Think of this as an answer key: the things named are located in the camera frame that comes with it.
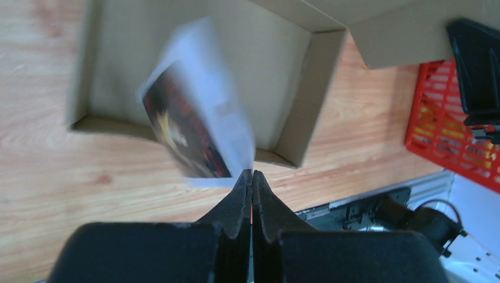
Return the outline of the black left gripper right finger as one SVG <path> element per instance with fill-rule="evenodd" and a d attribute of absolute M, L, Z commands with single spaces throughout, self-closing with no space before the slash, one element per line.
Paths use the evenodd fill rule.
<path fill-rule="evenodd" d="M 390 199 L 376 210 L 388 232 L 319 231 L 252 177 L 255 282 L 448 282 L 435 244 L 423 233 L 424 211 Z"/>

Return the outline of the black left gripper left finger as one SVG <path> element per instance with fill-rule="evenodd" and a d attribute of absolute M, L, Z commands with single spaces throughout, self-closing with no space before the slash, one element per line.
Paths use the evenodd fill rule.
<path fill-rule="evenodd" d="M 94 222 L 63 246 L 48 282 L 246 282 L 252 172 L 195 222 Z"/>

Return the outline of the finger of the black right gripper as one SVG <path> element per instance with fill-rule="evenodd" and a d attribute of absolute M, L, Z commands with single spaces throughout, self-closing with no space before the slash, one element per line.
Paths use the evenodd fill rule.
<path fill-rule="evenodd" d="M 499 124 L 499 30 L 471 19 L 446 25 L 467 124 Z"/>

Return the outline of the black star packet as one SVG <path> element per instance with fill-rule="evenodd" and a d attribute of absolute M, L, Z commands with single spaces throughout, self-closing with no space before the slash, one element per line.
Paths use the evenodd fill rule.
<path fill-rule="evenodd" d="M 253 167 L 252 127 L 210 18 L 174 30 L 137 99 L 192 185 L 232 187 Z"/>

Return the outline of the cardboard box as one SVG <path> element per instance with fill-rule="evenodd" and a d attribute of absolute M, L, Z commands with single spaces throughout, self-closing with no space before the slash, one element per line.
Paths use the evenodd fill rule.
<path fill-rule="evenodd" d="M 71 129 L 158 142 L 139 88 L 176 28 L 212 20 L 255 161 L 298 168 L 350 34 L 371 69 L 446 59 L 445 26 L 499 28 L 498 1 L 88 1 Z"/>

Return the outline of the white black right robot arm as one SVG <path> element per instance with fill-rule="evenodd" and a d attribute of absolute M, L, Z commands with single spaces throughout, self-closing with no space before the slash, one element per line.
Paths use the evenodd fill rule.
<path fill-rule="evenodd" d="M 499 31 L 458 18 L 446 25 L 453 58 L 427 62 L 419 76 L 407 129 L 406 148 L 499 191 Z M 409 210 L 388 199 L 374 219 L 387 228 L 422 233 L 444 265 L 464 277 L 499 278 L 499 260 L 427 202 Z"/>

